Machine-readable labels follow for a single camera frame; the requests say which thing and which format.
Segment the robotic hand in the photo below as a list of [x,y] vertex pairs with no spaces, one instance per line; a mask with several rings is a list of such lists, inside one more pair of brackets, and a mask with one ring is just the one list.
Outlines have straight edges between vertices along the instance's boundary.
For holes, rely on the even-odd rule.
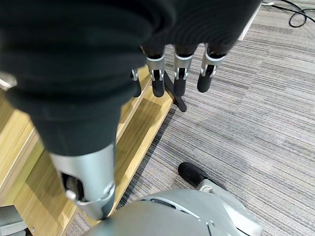
[[[154,94],[162,96],[164,46],[173,44],[174,93],[182,96],[192,55],[199,43],[206,43],[197,84],[200,92],[206,92],[259,3],[0,3],[0,71],[8,73],[11,81],[15,78],[6,97],[30,115],[69,199],[95,220],[110,212],[115,196],[117,125],[122,104],[139,95],[136,68],[147,63]],[[200,200],[200,194],[192,195]]]

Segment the carpet floor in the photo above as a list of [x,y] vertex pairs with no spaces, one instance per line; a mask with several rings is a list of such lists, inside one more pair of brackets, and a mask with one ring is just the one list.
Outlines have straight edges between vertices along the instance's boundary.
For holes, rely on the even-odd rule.
[[[297,0],[302,8],[312,0]],[[120,207],[170,188],[191,188],[181,162],[200,167],[263,225],[263,236],[315,235],[315,24],[262,7],[227,55],[211,88],[196,88],[204,47],[194,54],[184,100],[173,105]],[[166,50],[172,75],[173,48]],[[77,216],[67,236],[87,229]]]

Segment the black plastic piece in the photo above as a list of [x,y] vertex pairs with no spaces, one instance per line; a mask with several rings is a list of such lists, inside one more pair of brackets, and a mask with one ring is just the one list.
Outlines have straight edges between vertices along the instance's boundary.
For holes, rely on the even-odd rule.
[[196,51],[197,46],[198,44],[185,45],[185,46],[175,45],[175,53],[183,58],[190,57]]
[[214,70],[215,66],[214,65],[208,65],[207,70],[206,70],[206,75],[202,76],[201,74],[199,75],[198,83],[197,83],[197,88],[199,92],[206,92],[208,91],[210,84],[211,84],[211,74]]
[[138,97],[141,95],[141,84],[140,84],[140,81],[139,80],[136,80],[136,81],[132,81],[134,84],[135,84],[135,87],[136,87],[136,91],[133,95],[133,97]]
[[178,166],[178,174],[189,184],[195,188],[204,180],[208,179],[212,183],[226,190],[225,186],[214,178],[210,178],[201,168],[189,162],[183,162]]
[[165,83],[165,88],[168,91],[170,91],[170,93],[173,94],[174,96],[174,104],[179,108],[181,112],[185,112],[187,110],[187,106],[181,97],[176,96],[174,94],[174,85],[171,79],[169,78],[168,74],[166,73],[166,71],[164,72],[164,83]]
[[159,70],[154,70],[153,76],[155,78],[155,80],[152,81],[153,94],[155,97],[162,97],[164,95],[165,88],[164,81],[160,80]]
[[186,90],[186,80],[184,80],[185,68],[179,69],[178,80],[174,79],[174,95],[181,97],[184,96]]
[[137,80],[134,80],[133,73],[131,73],[130,77],[131,77],[132,83],[134,84],[136,88],[133,94],[133,97],[139,97],[141,95],[141,84],[140,84],[139,78],[137,78]]

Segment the wooden board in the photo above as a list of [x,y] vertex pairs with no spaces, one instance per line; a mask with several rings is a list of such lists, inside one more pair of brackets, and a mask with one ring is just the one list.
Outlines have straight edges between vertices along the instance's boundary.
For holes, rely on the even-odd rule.
[[118,142],[121,136],[123,135],[123,132],[128,126],[133,114],[137,110],[143,98],[144,93],[147,91],[147,89],[150,87],[150,84],[151,84],[147,66],[143,66],[139,68],[138,75],[139,75],[142,93],[139,97],[132,98],[128,103],[123,105],[122,114],[121,114],[120,121],[117,127],[116,142]]
[[29,116],[14,110],[0,133],[0,206],[38,140]]
[[[114,207],[129,185],[171,105],[172,98],[167,93],[162,98],[156,98],[152,90],[148,89],[117,143]],[[14,204],[28,227],[34,228],[34,236],[65,235],[77,213],[77,207],[65,197],[46,151],[41,154]]]

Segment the light wood surface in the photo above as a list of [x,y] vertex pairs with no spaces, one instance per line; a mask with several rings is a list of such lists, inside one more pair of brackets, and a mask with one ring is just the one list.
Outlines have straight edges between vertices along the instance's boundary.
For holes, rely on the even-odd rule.
[[121,136],[123,135],[123,132],[128,126],[133,114],[137,110],[143,98],[144,93],[147,91],[147,89],[150,87],[150,84],[151,84],[147,66],[143,66],[139,68],[138,75],[139,75],[142,93],[139,97],[132,98],[128,103],[123,105],[122,114],[121,114],[120,121],[117,127],[116,142],[118,142]]
[[14,110],[0,133],[0,206],[38,140],[28,115]]

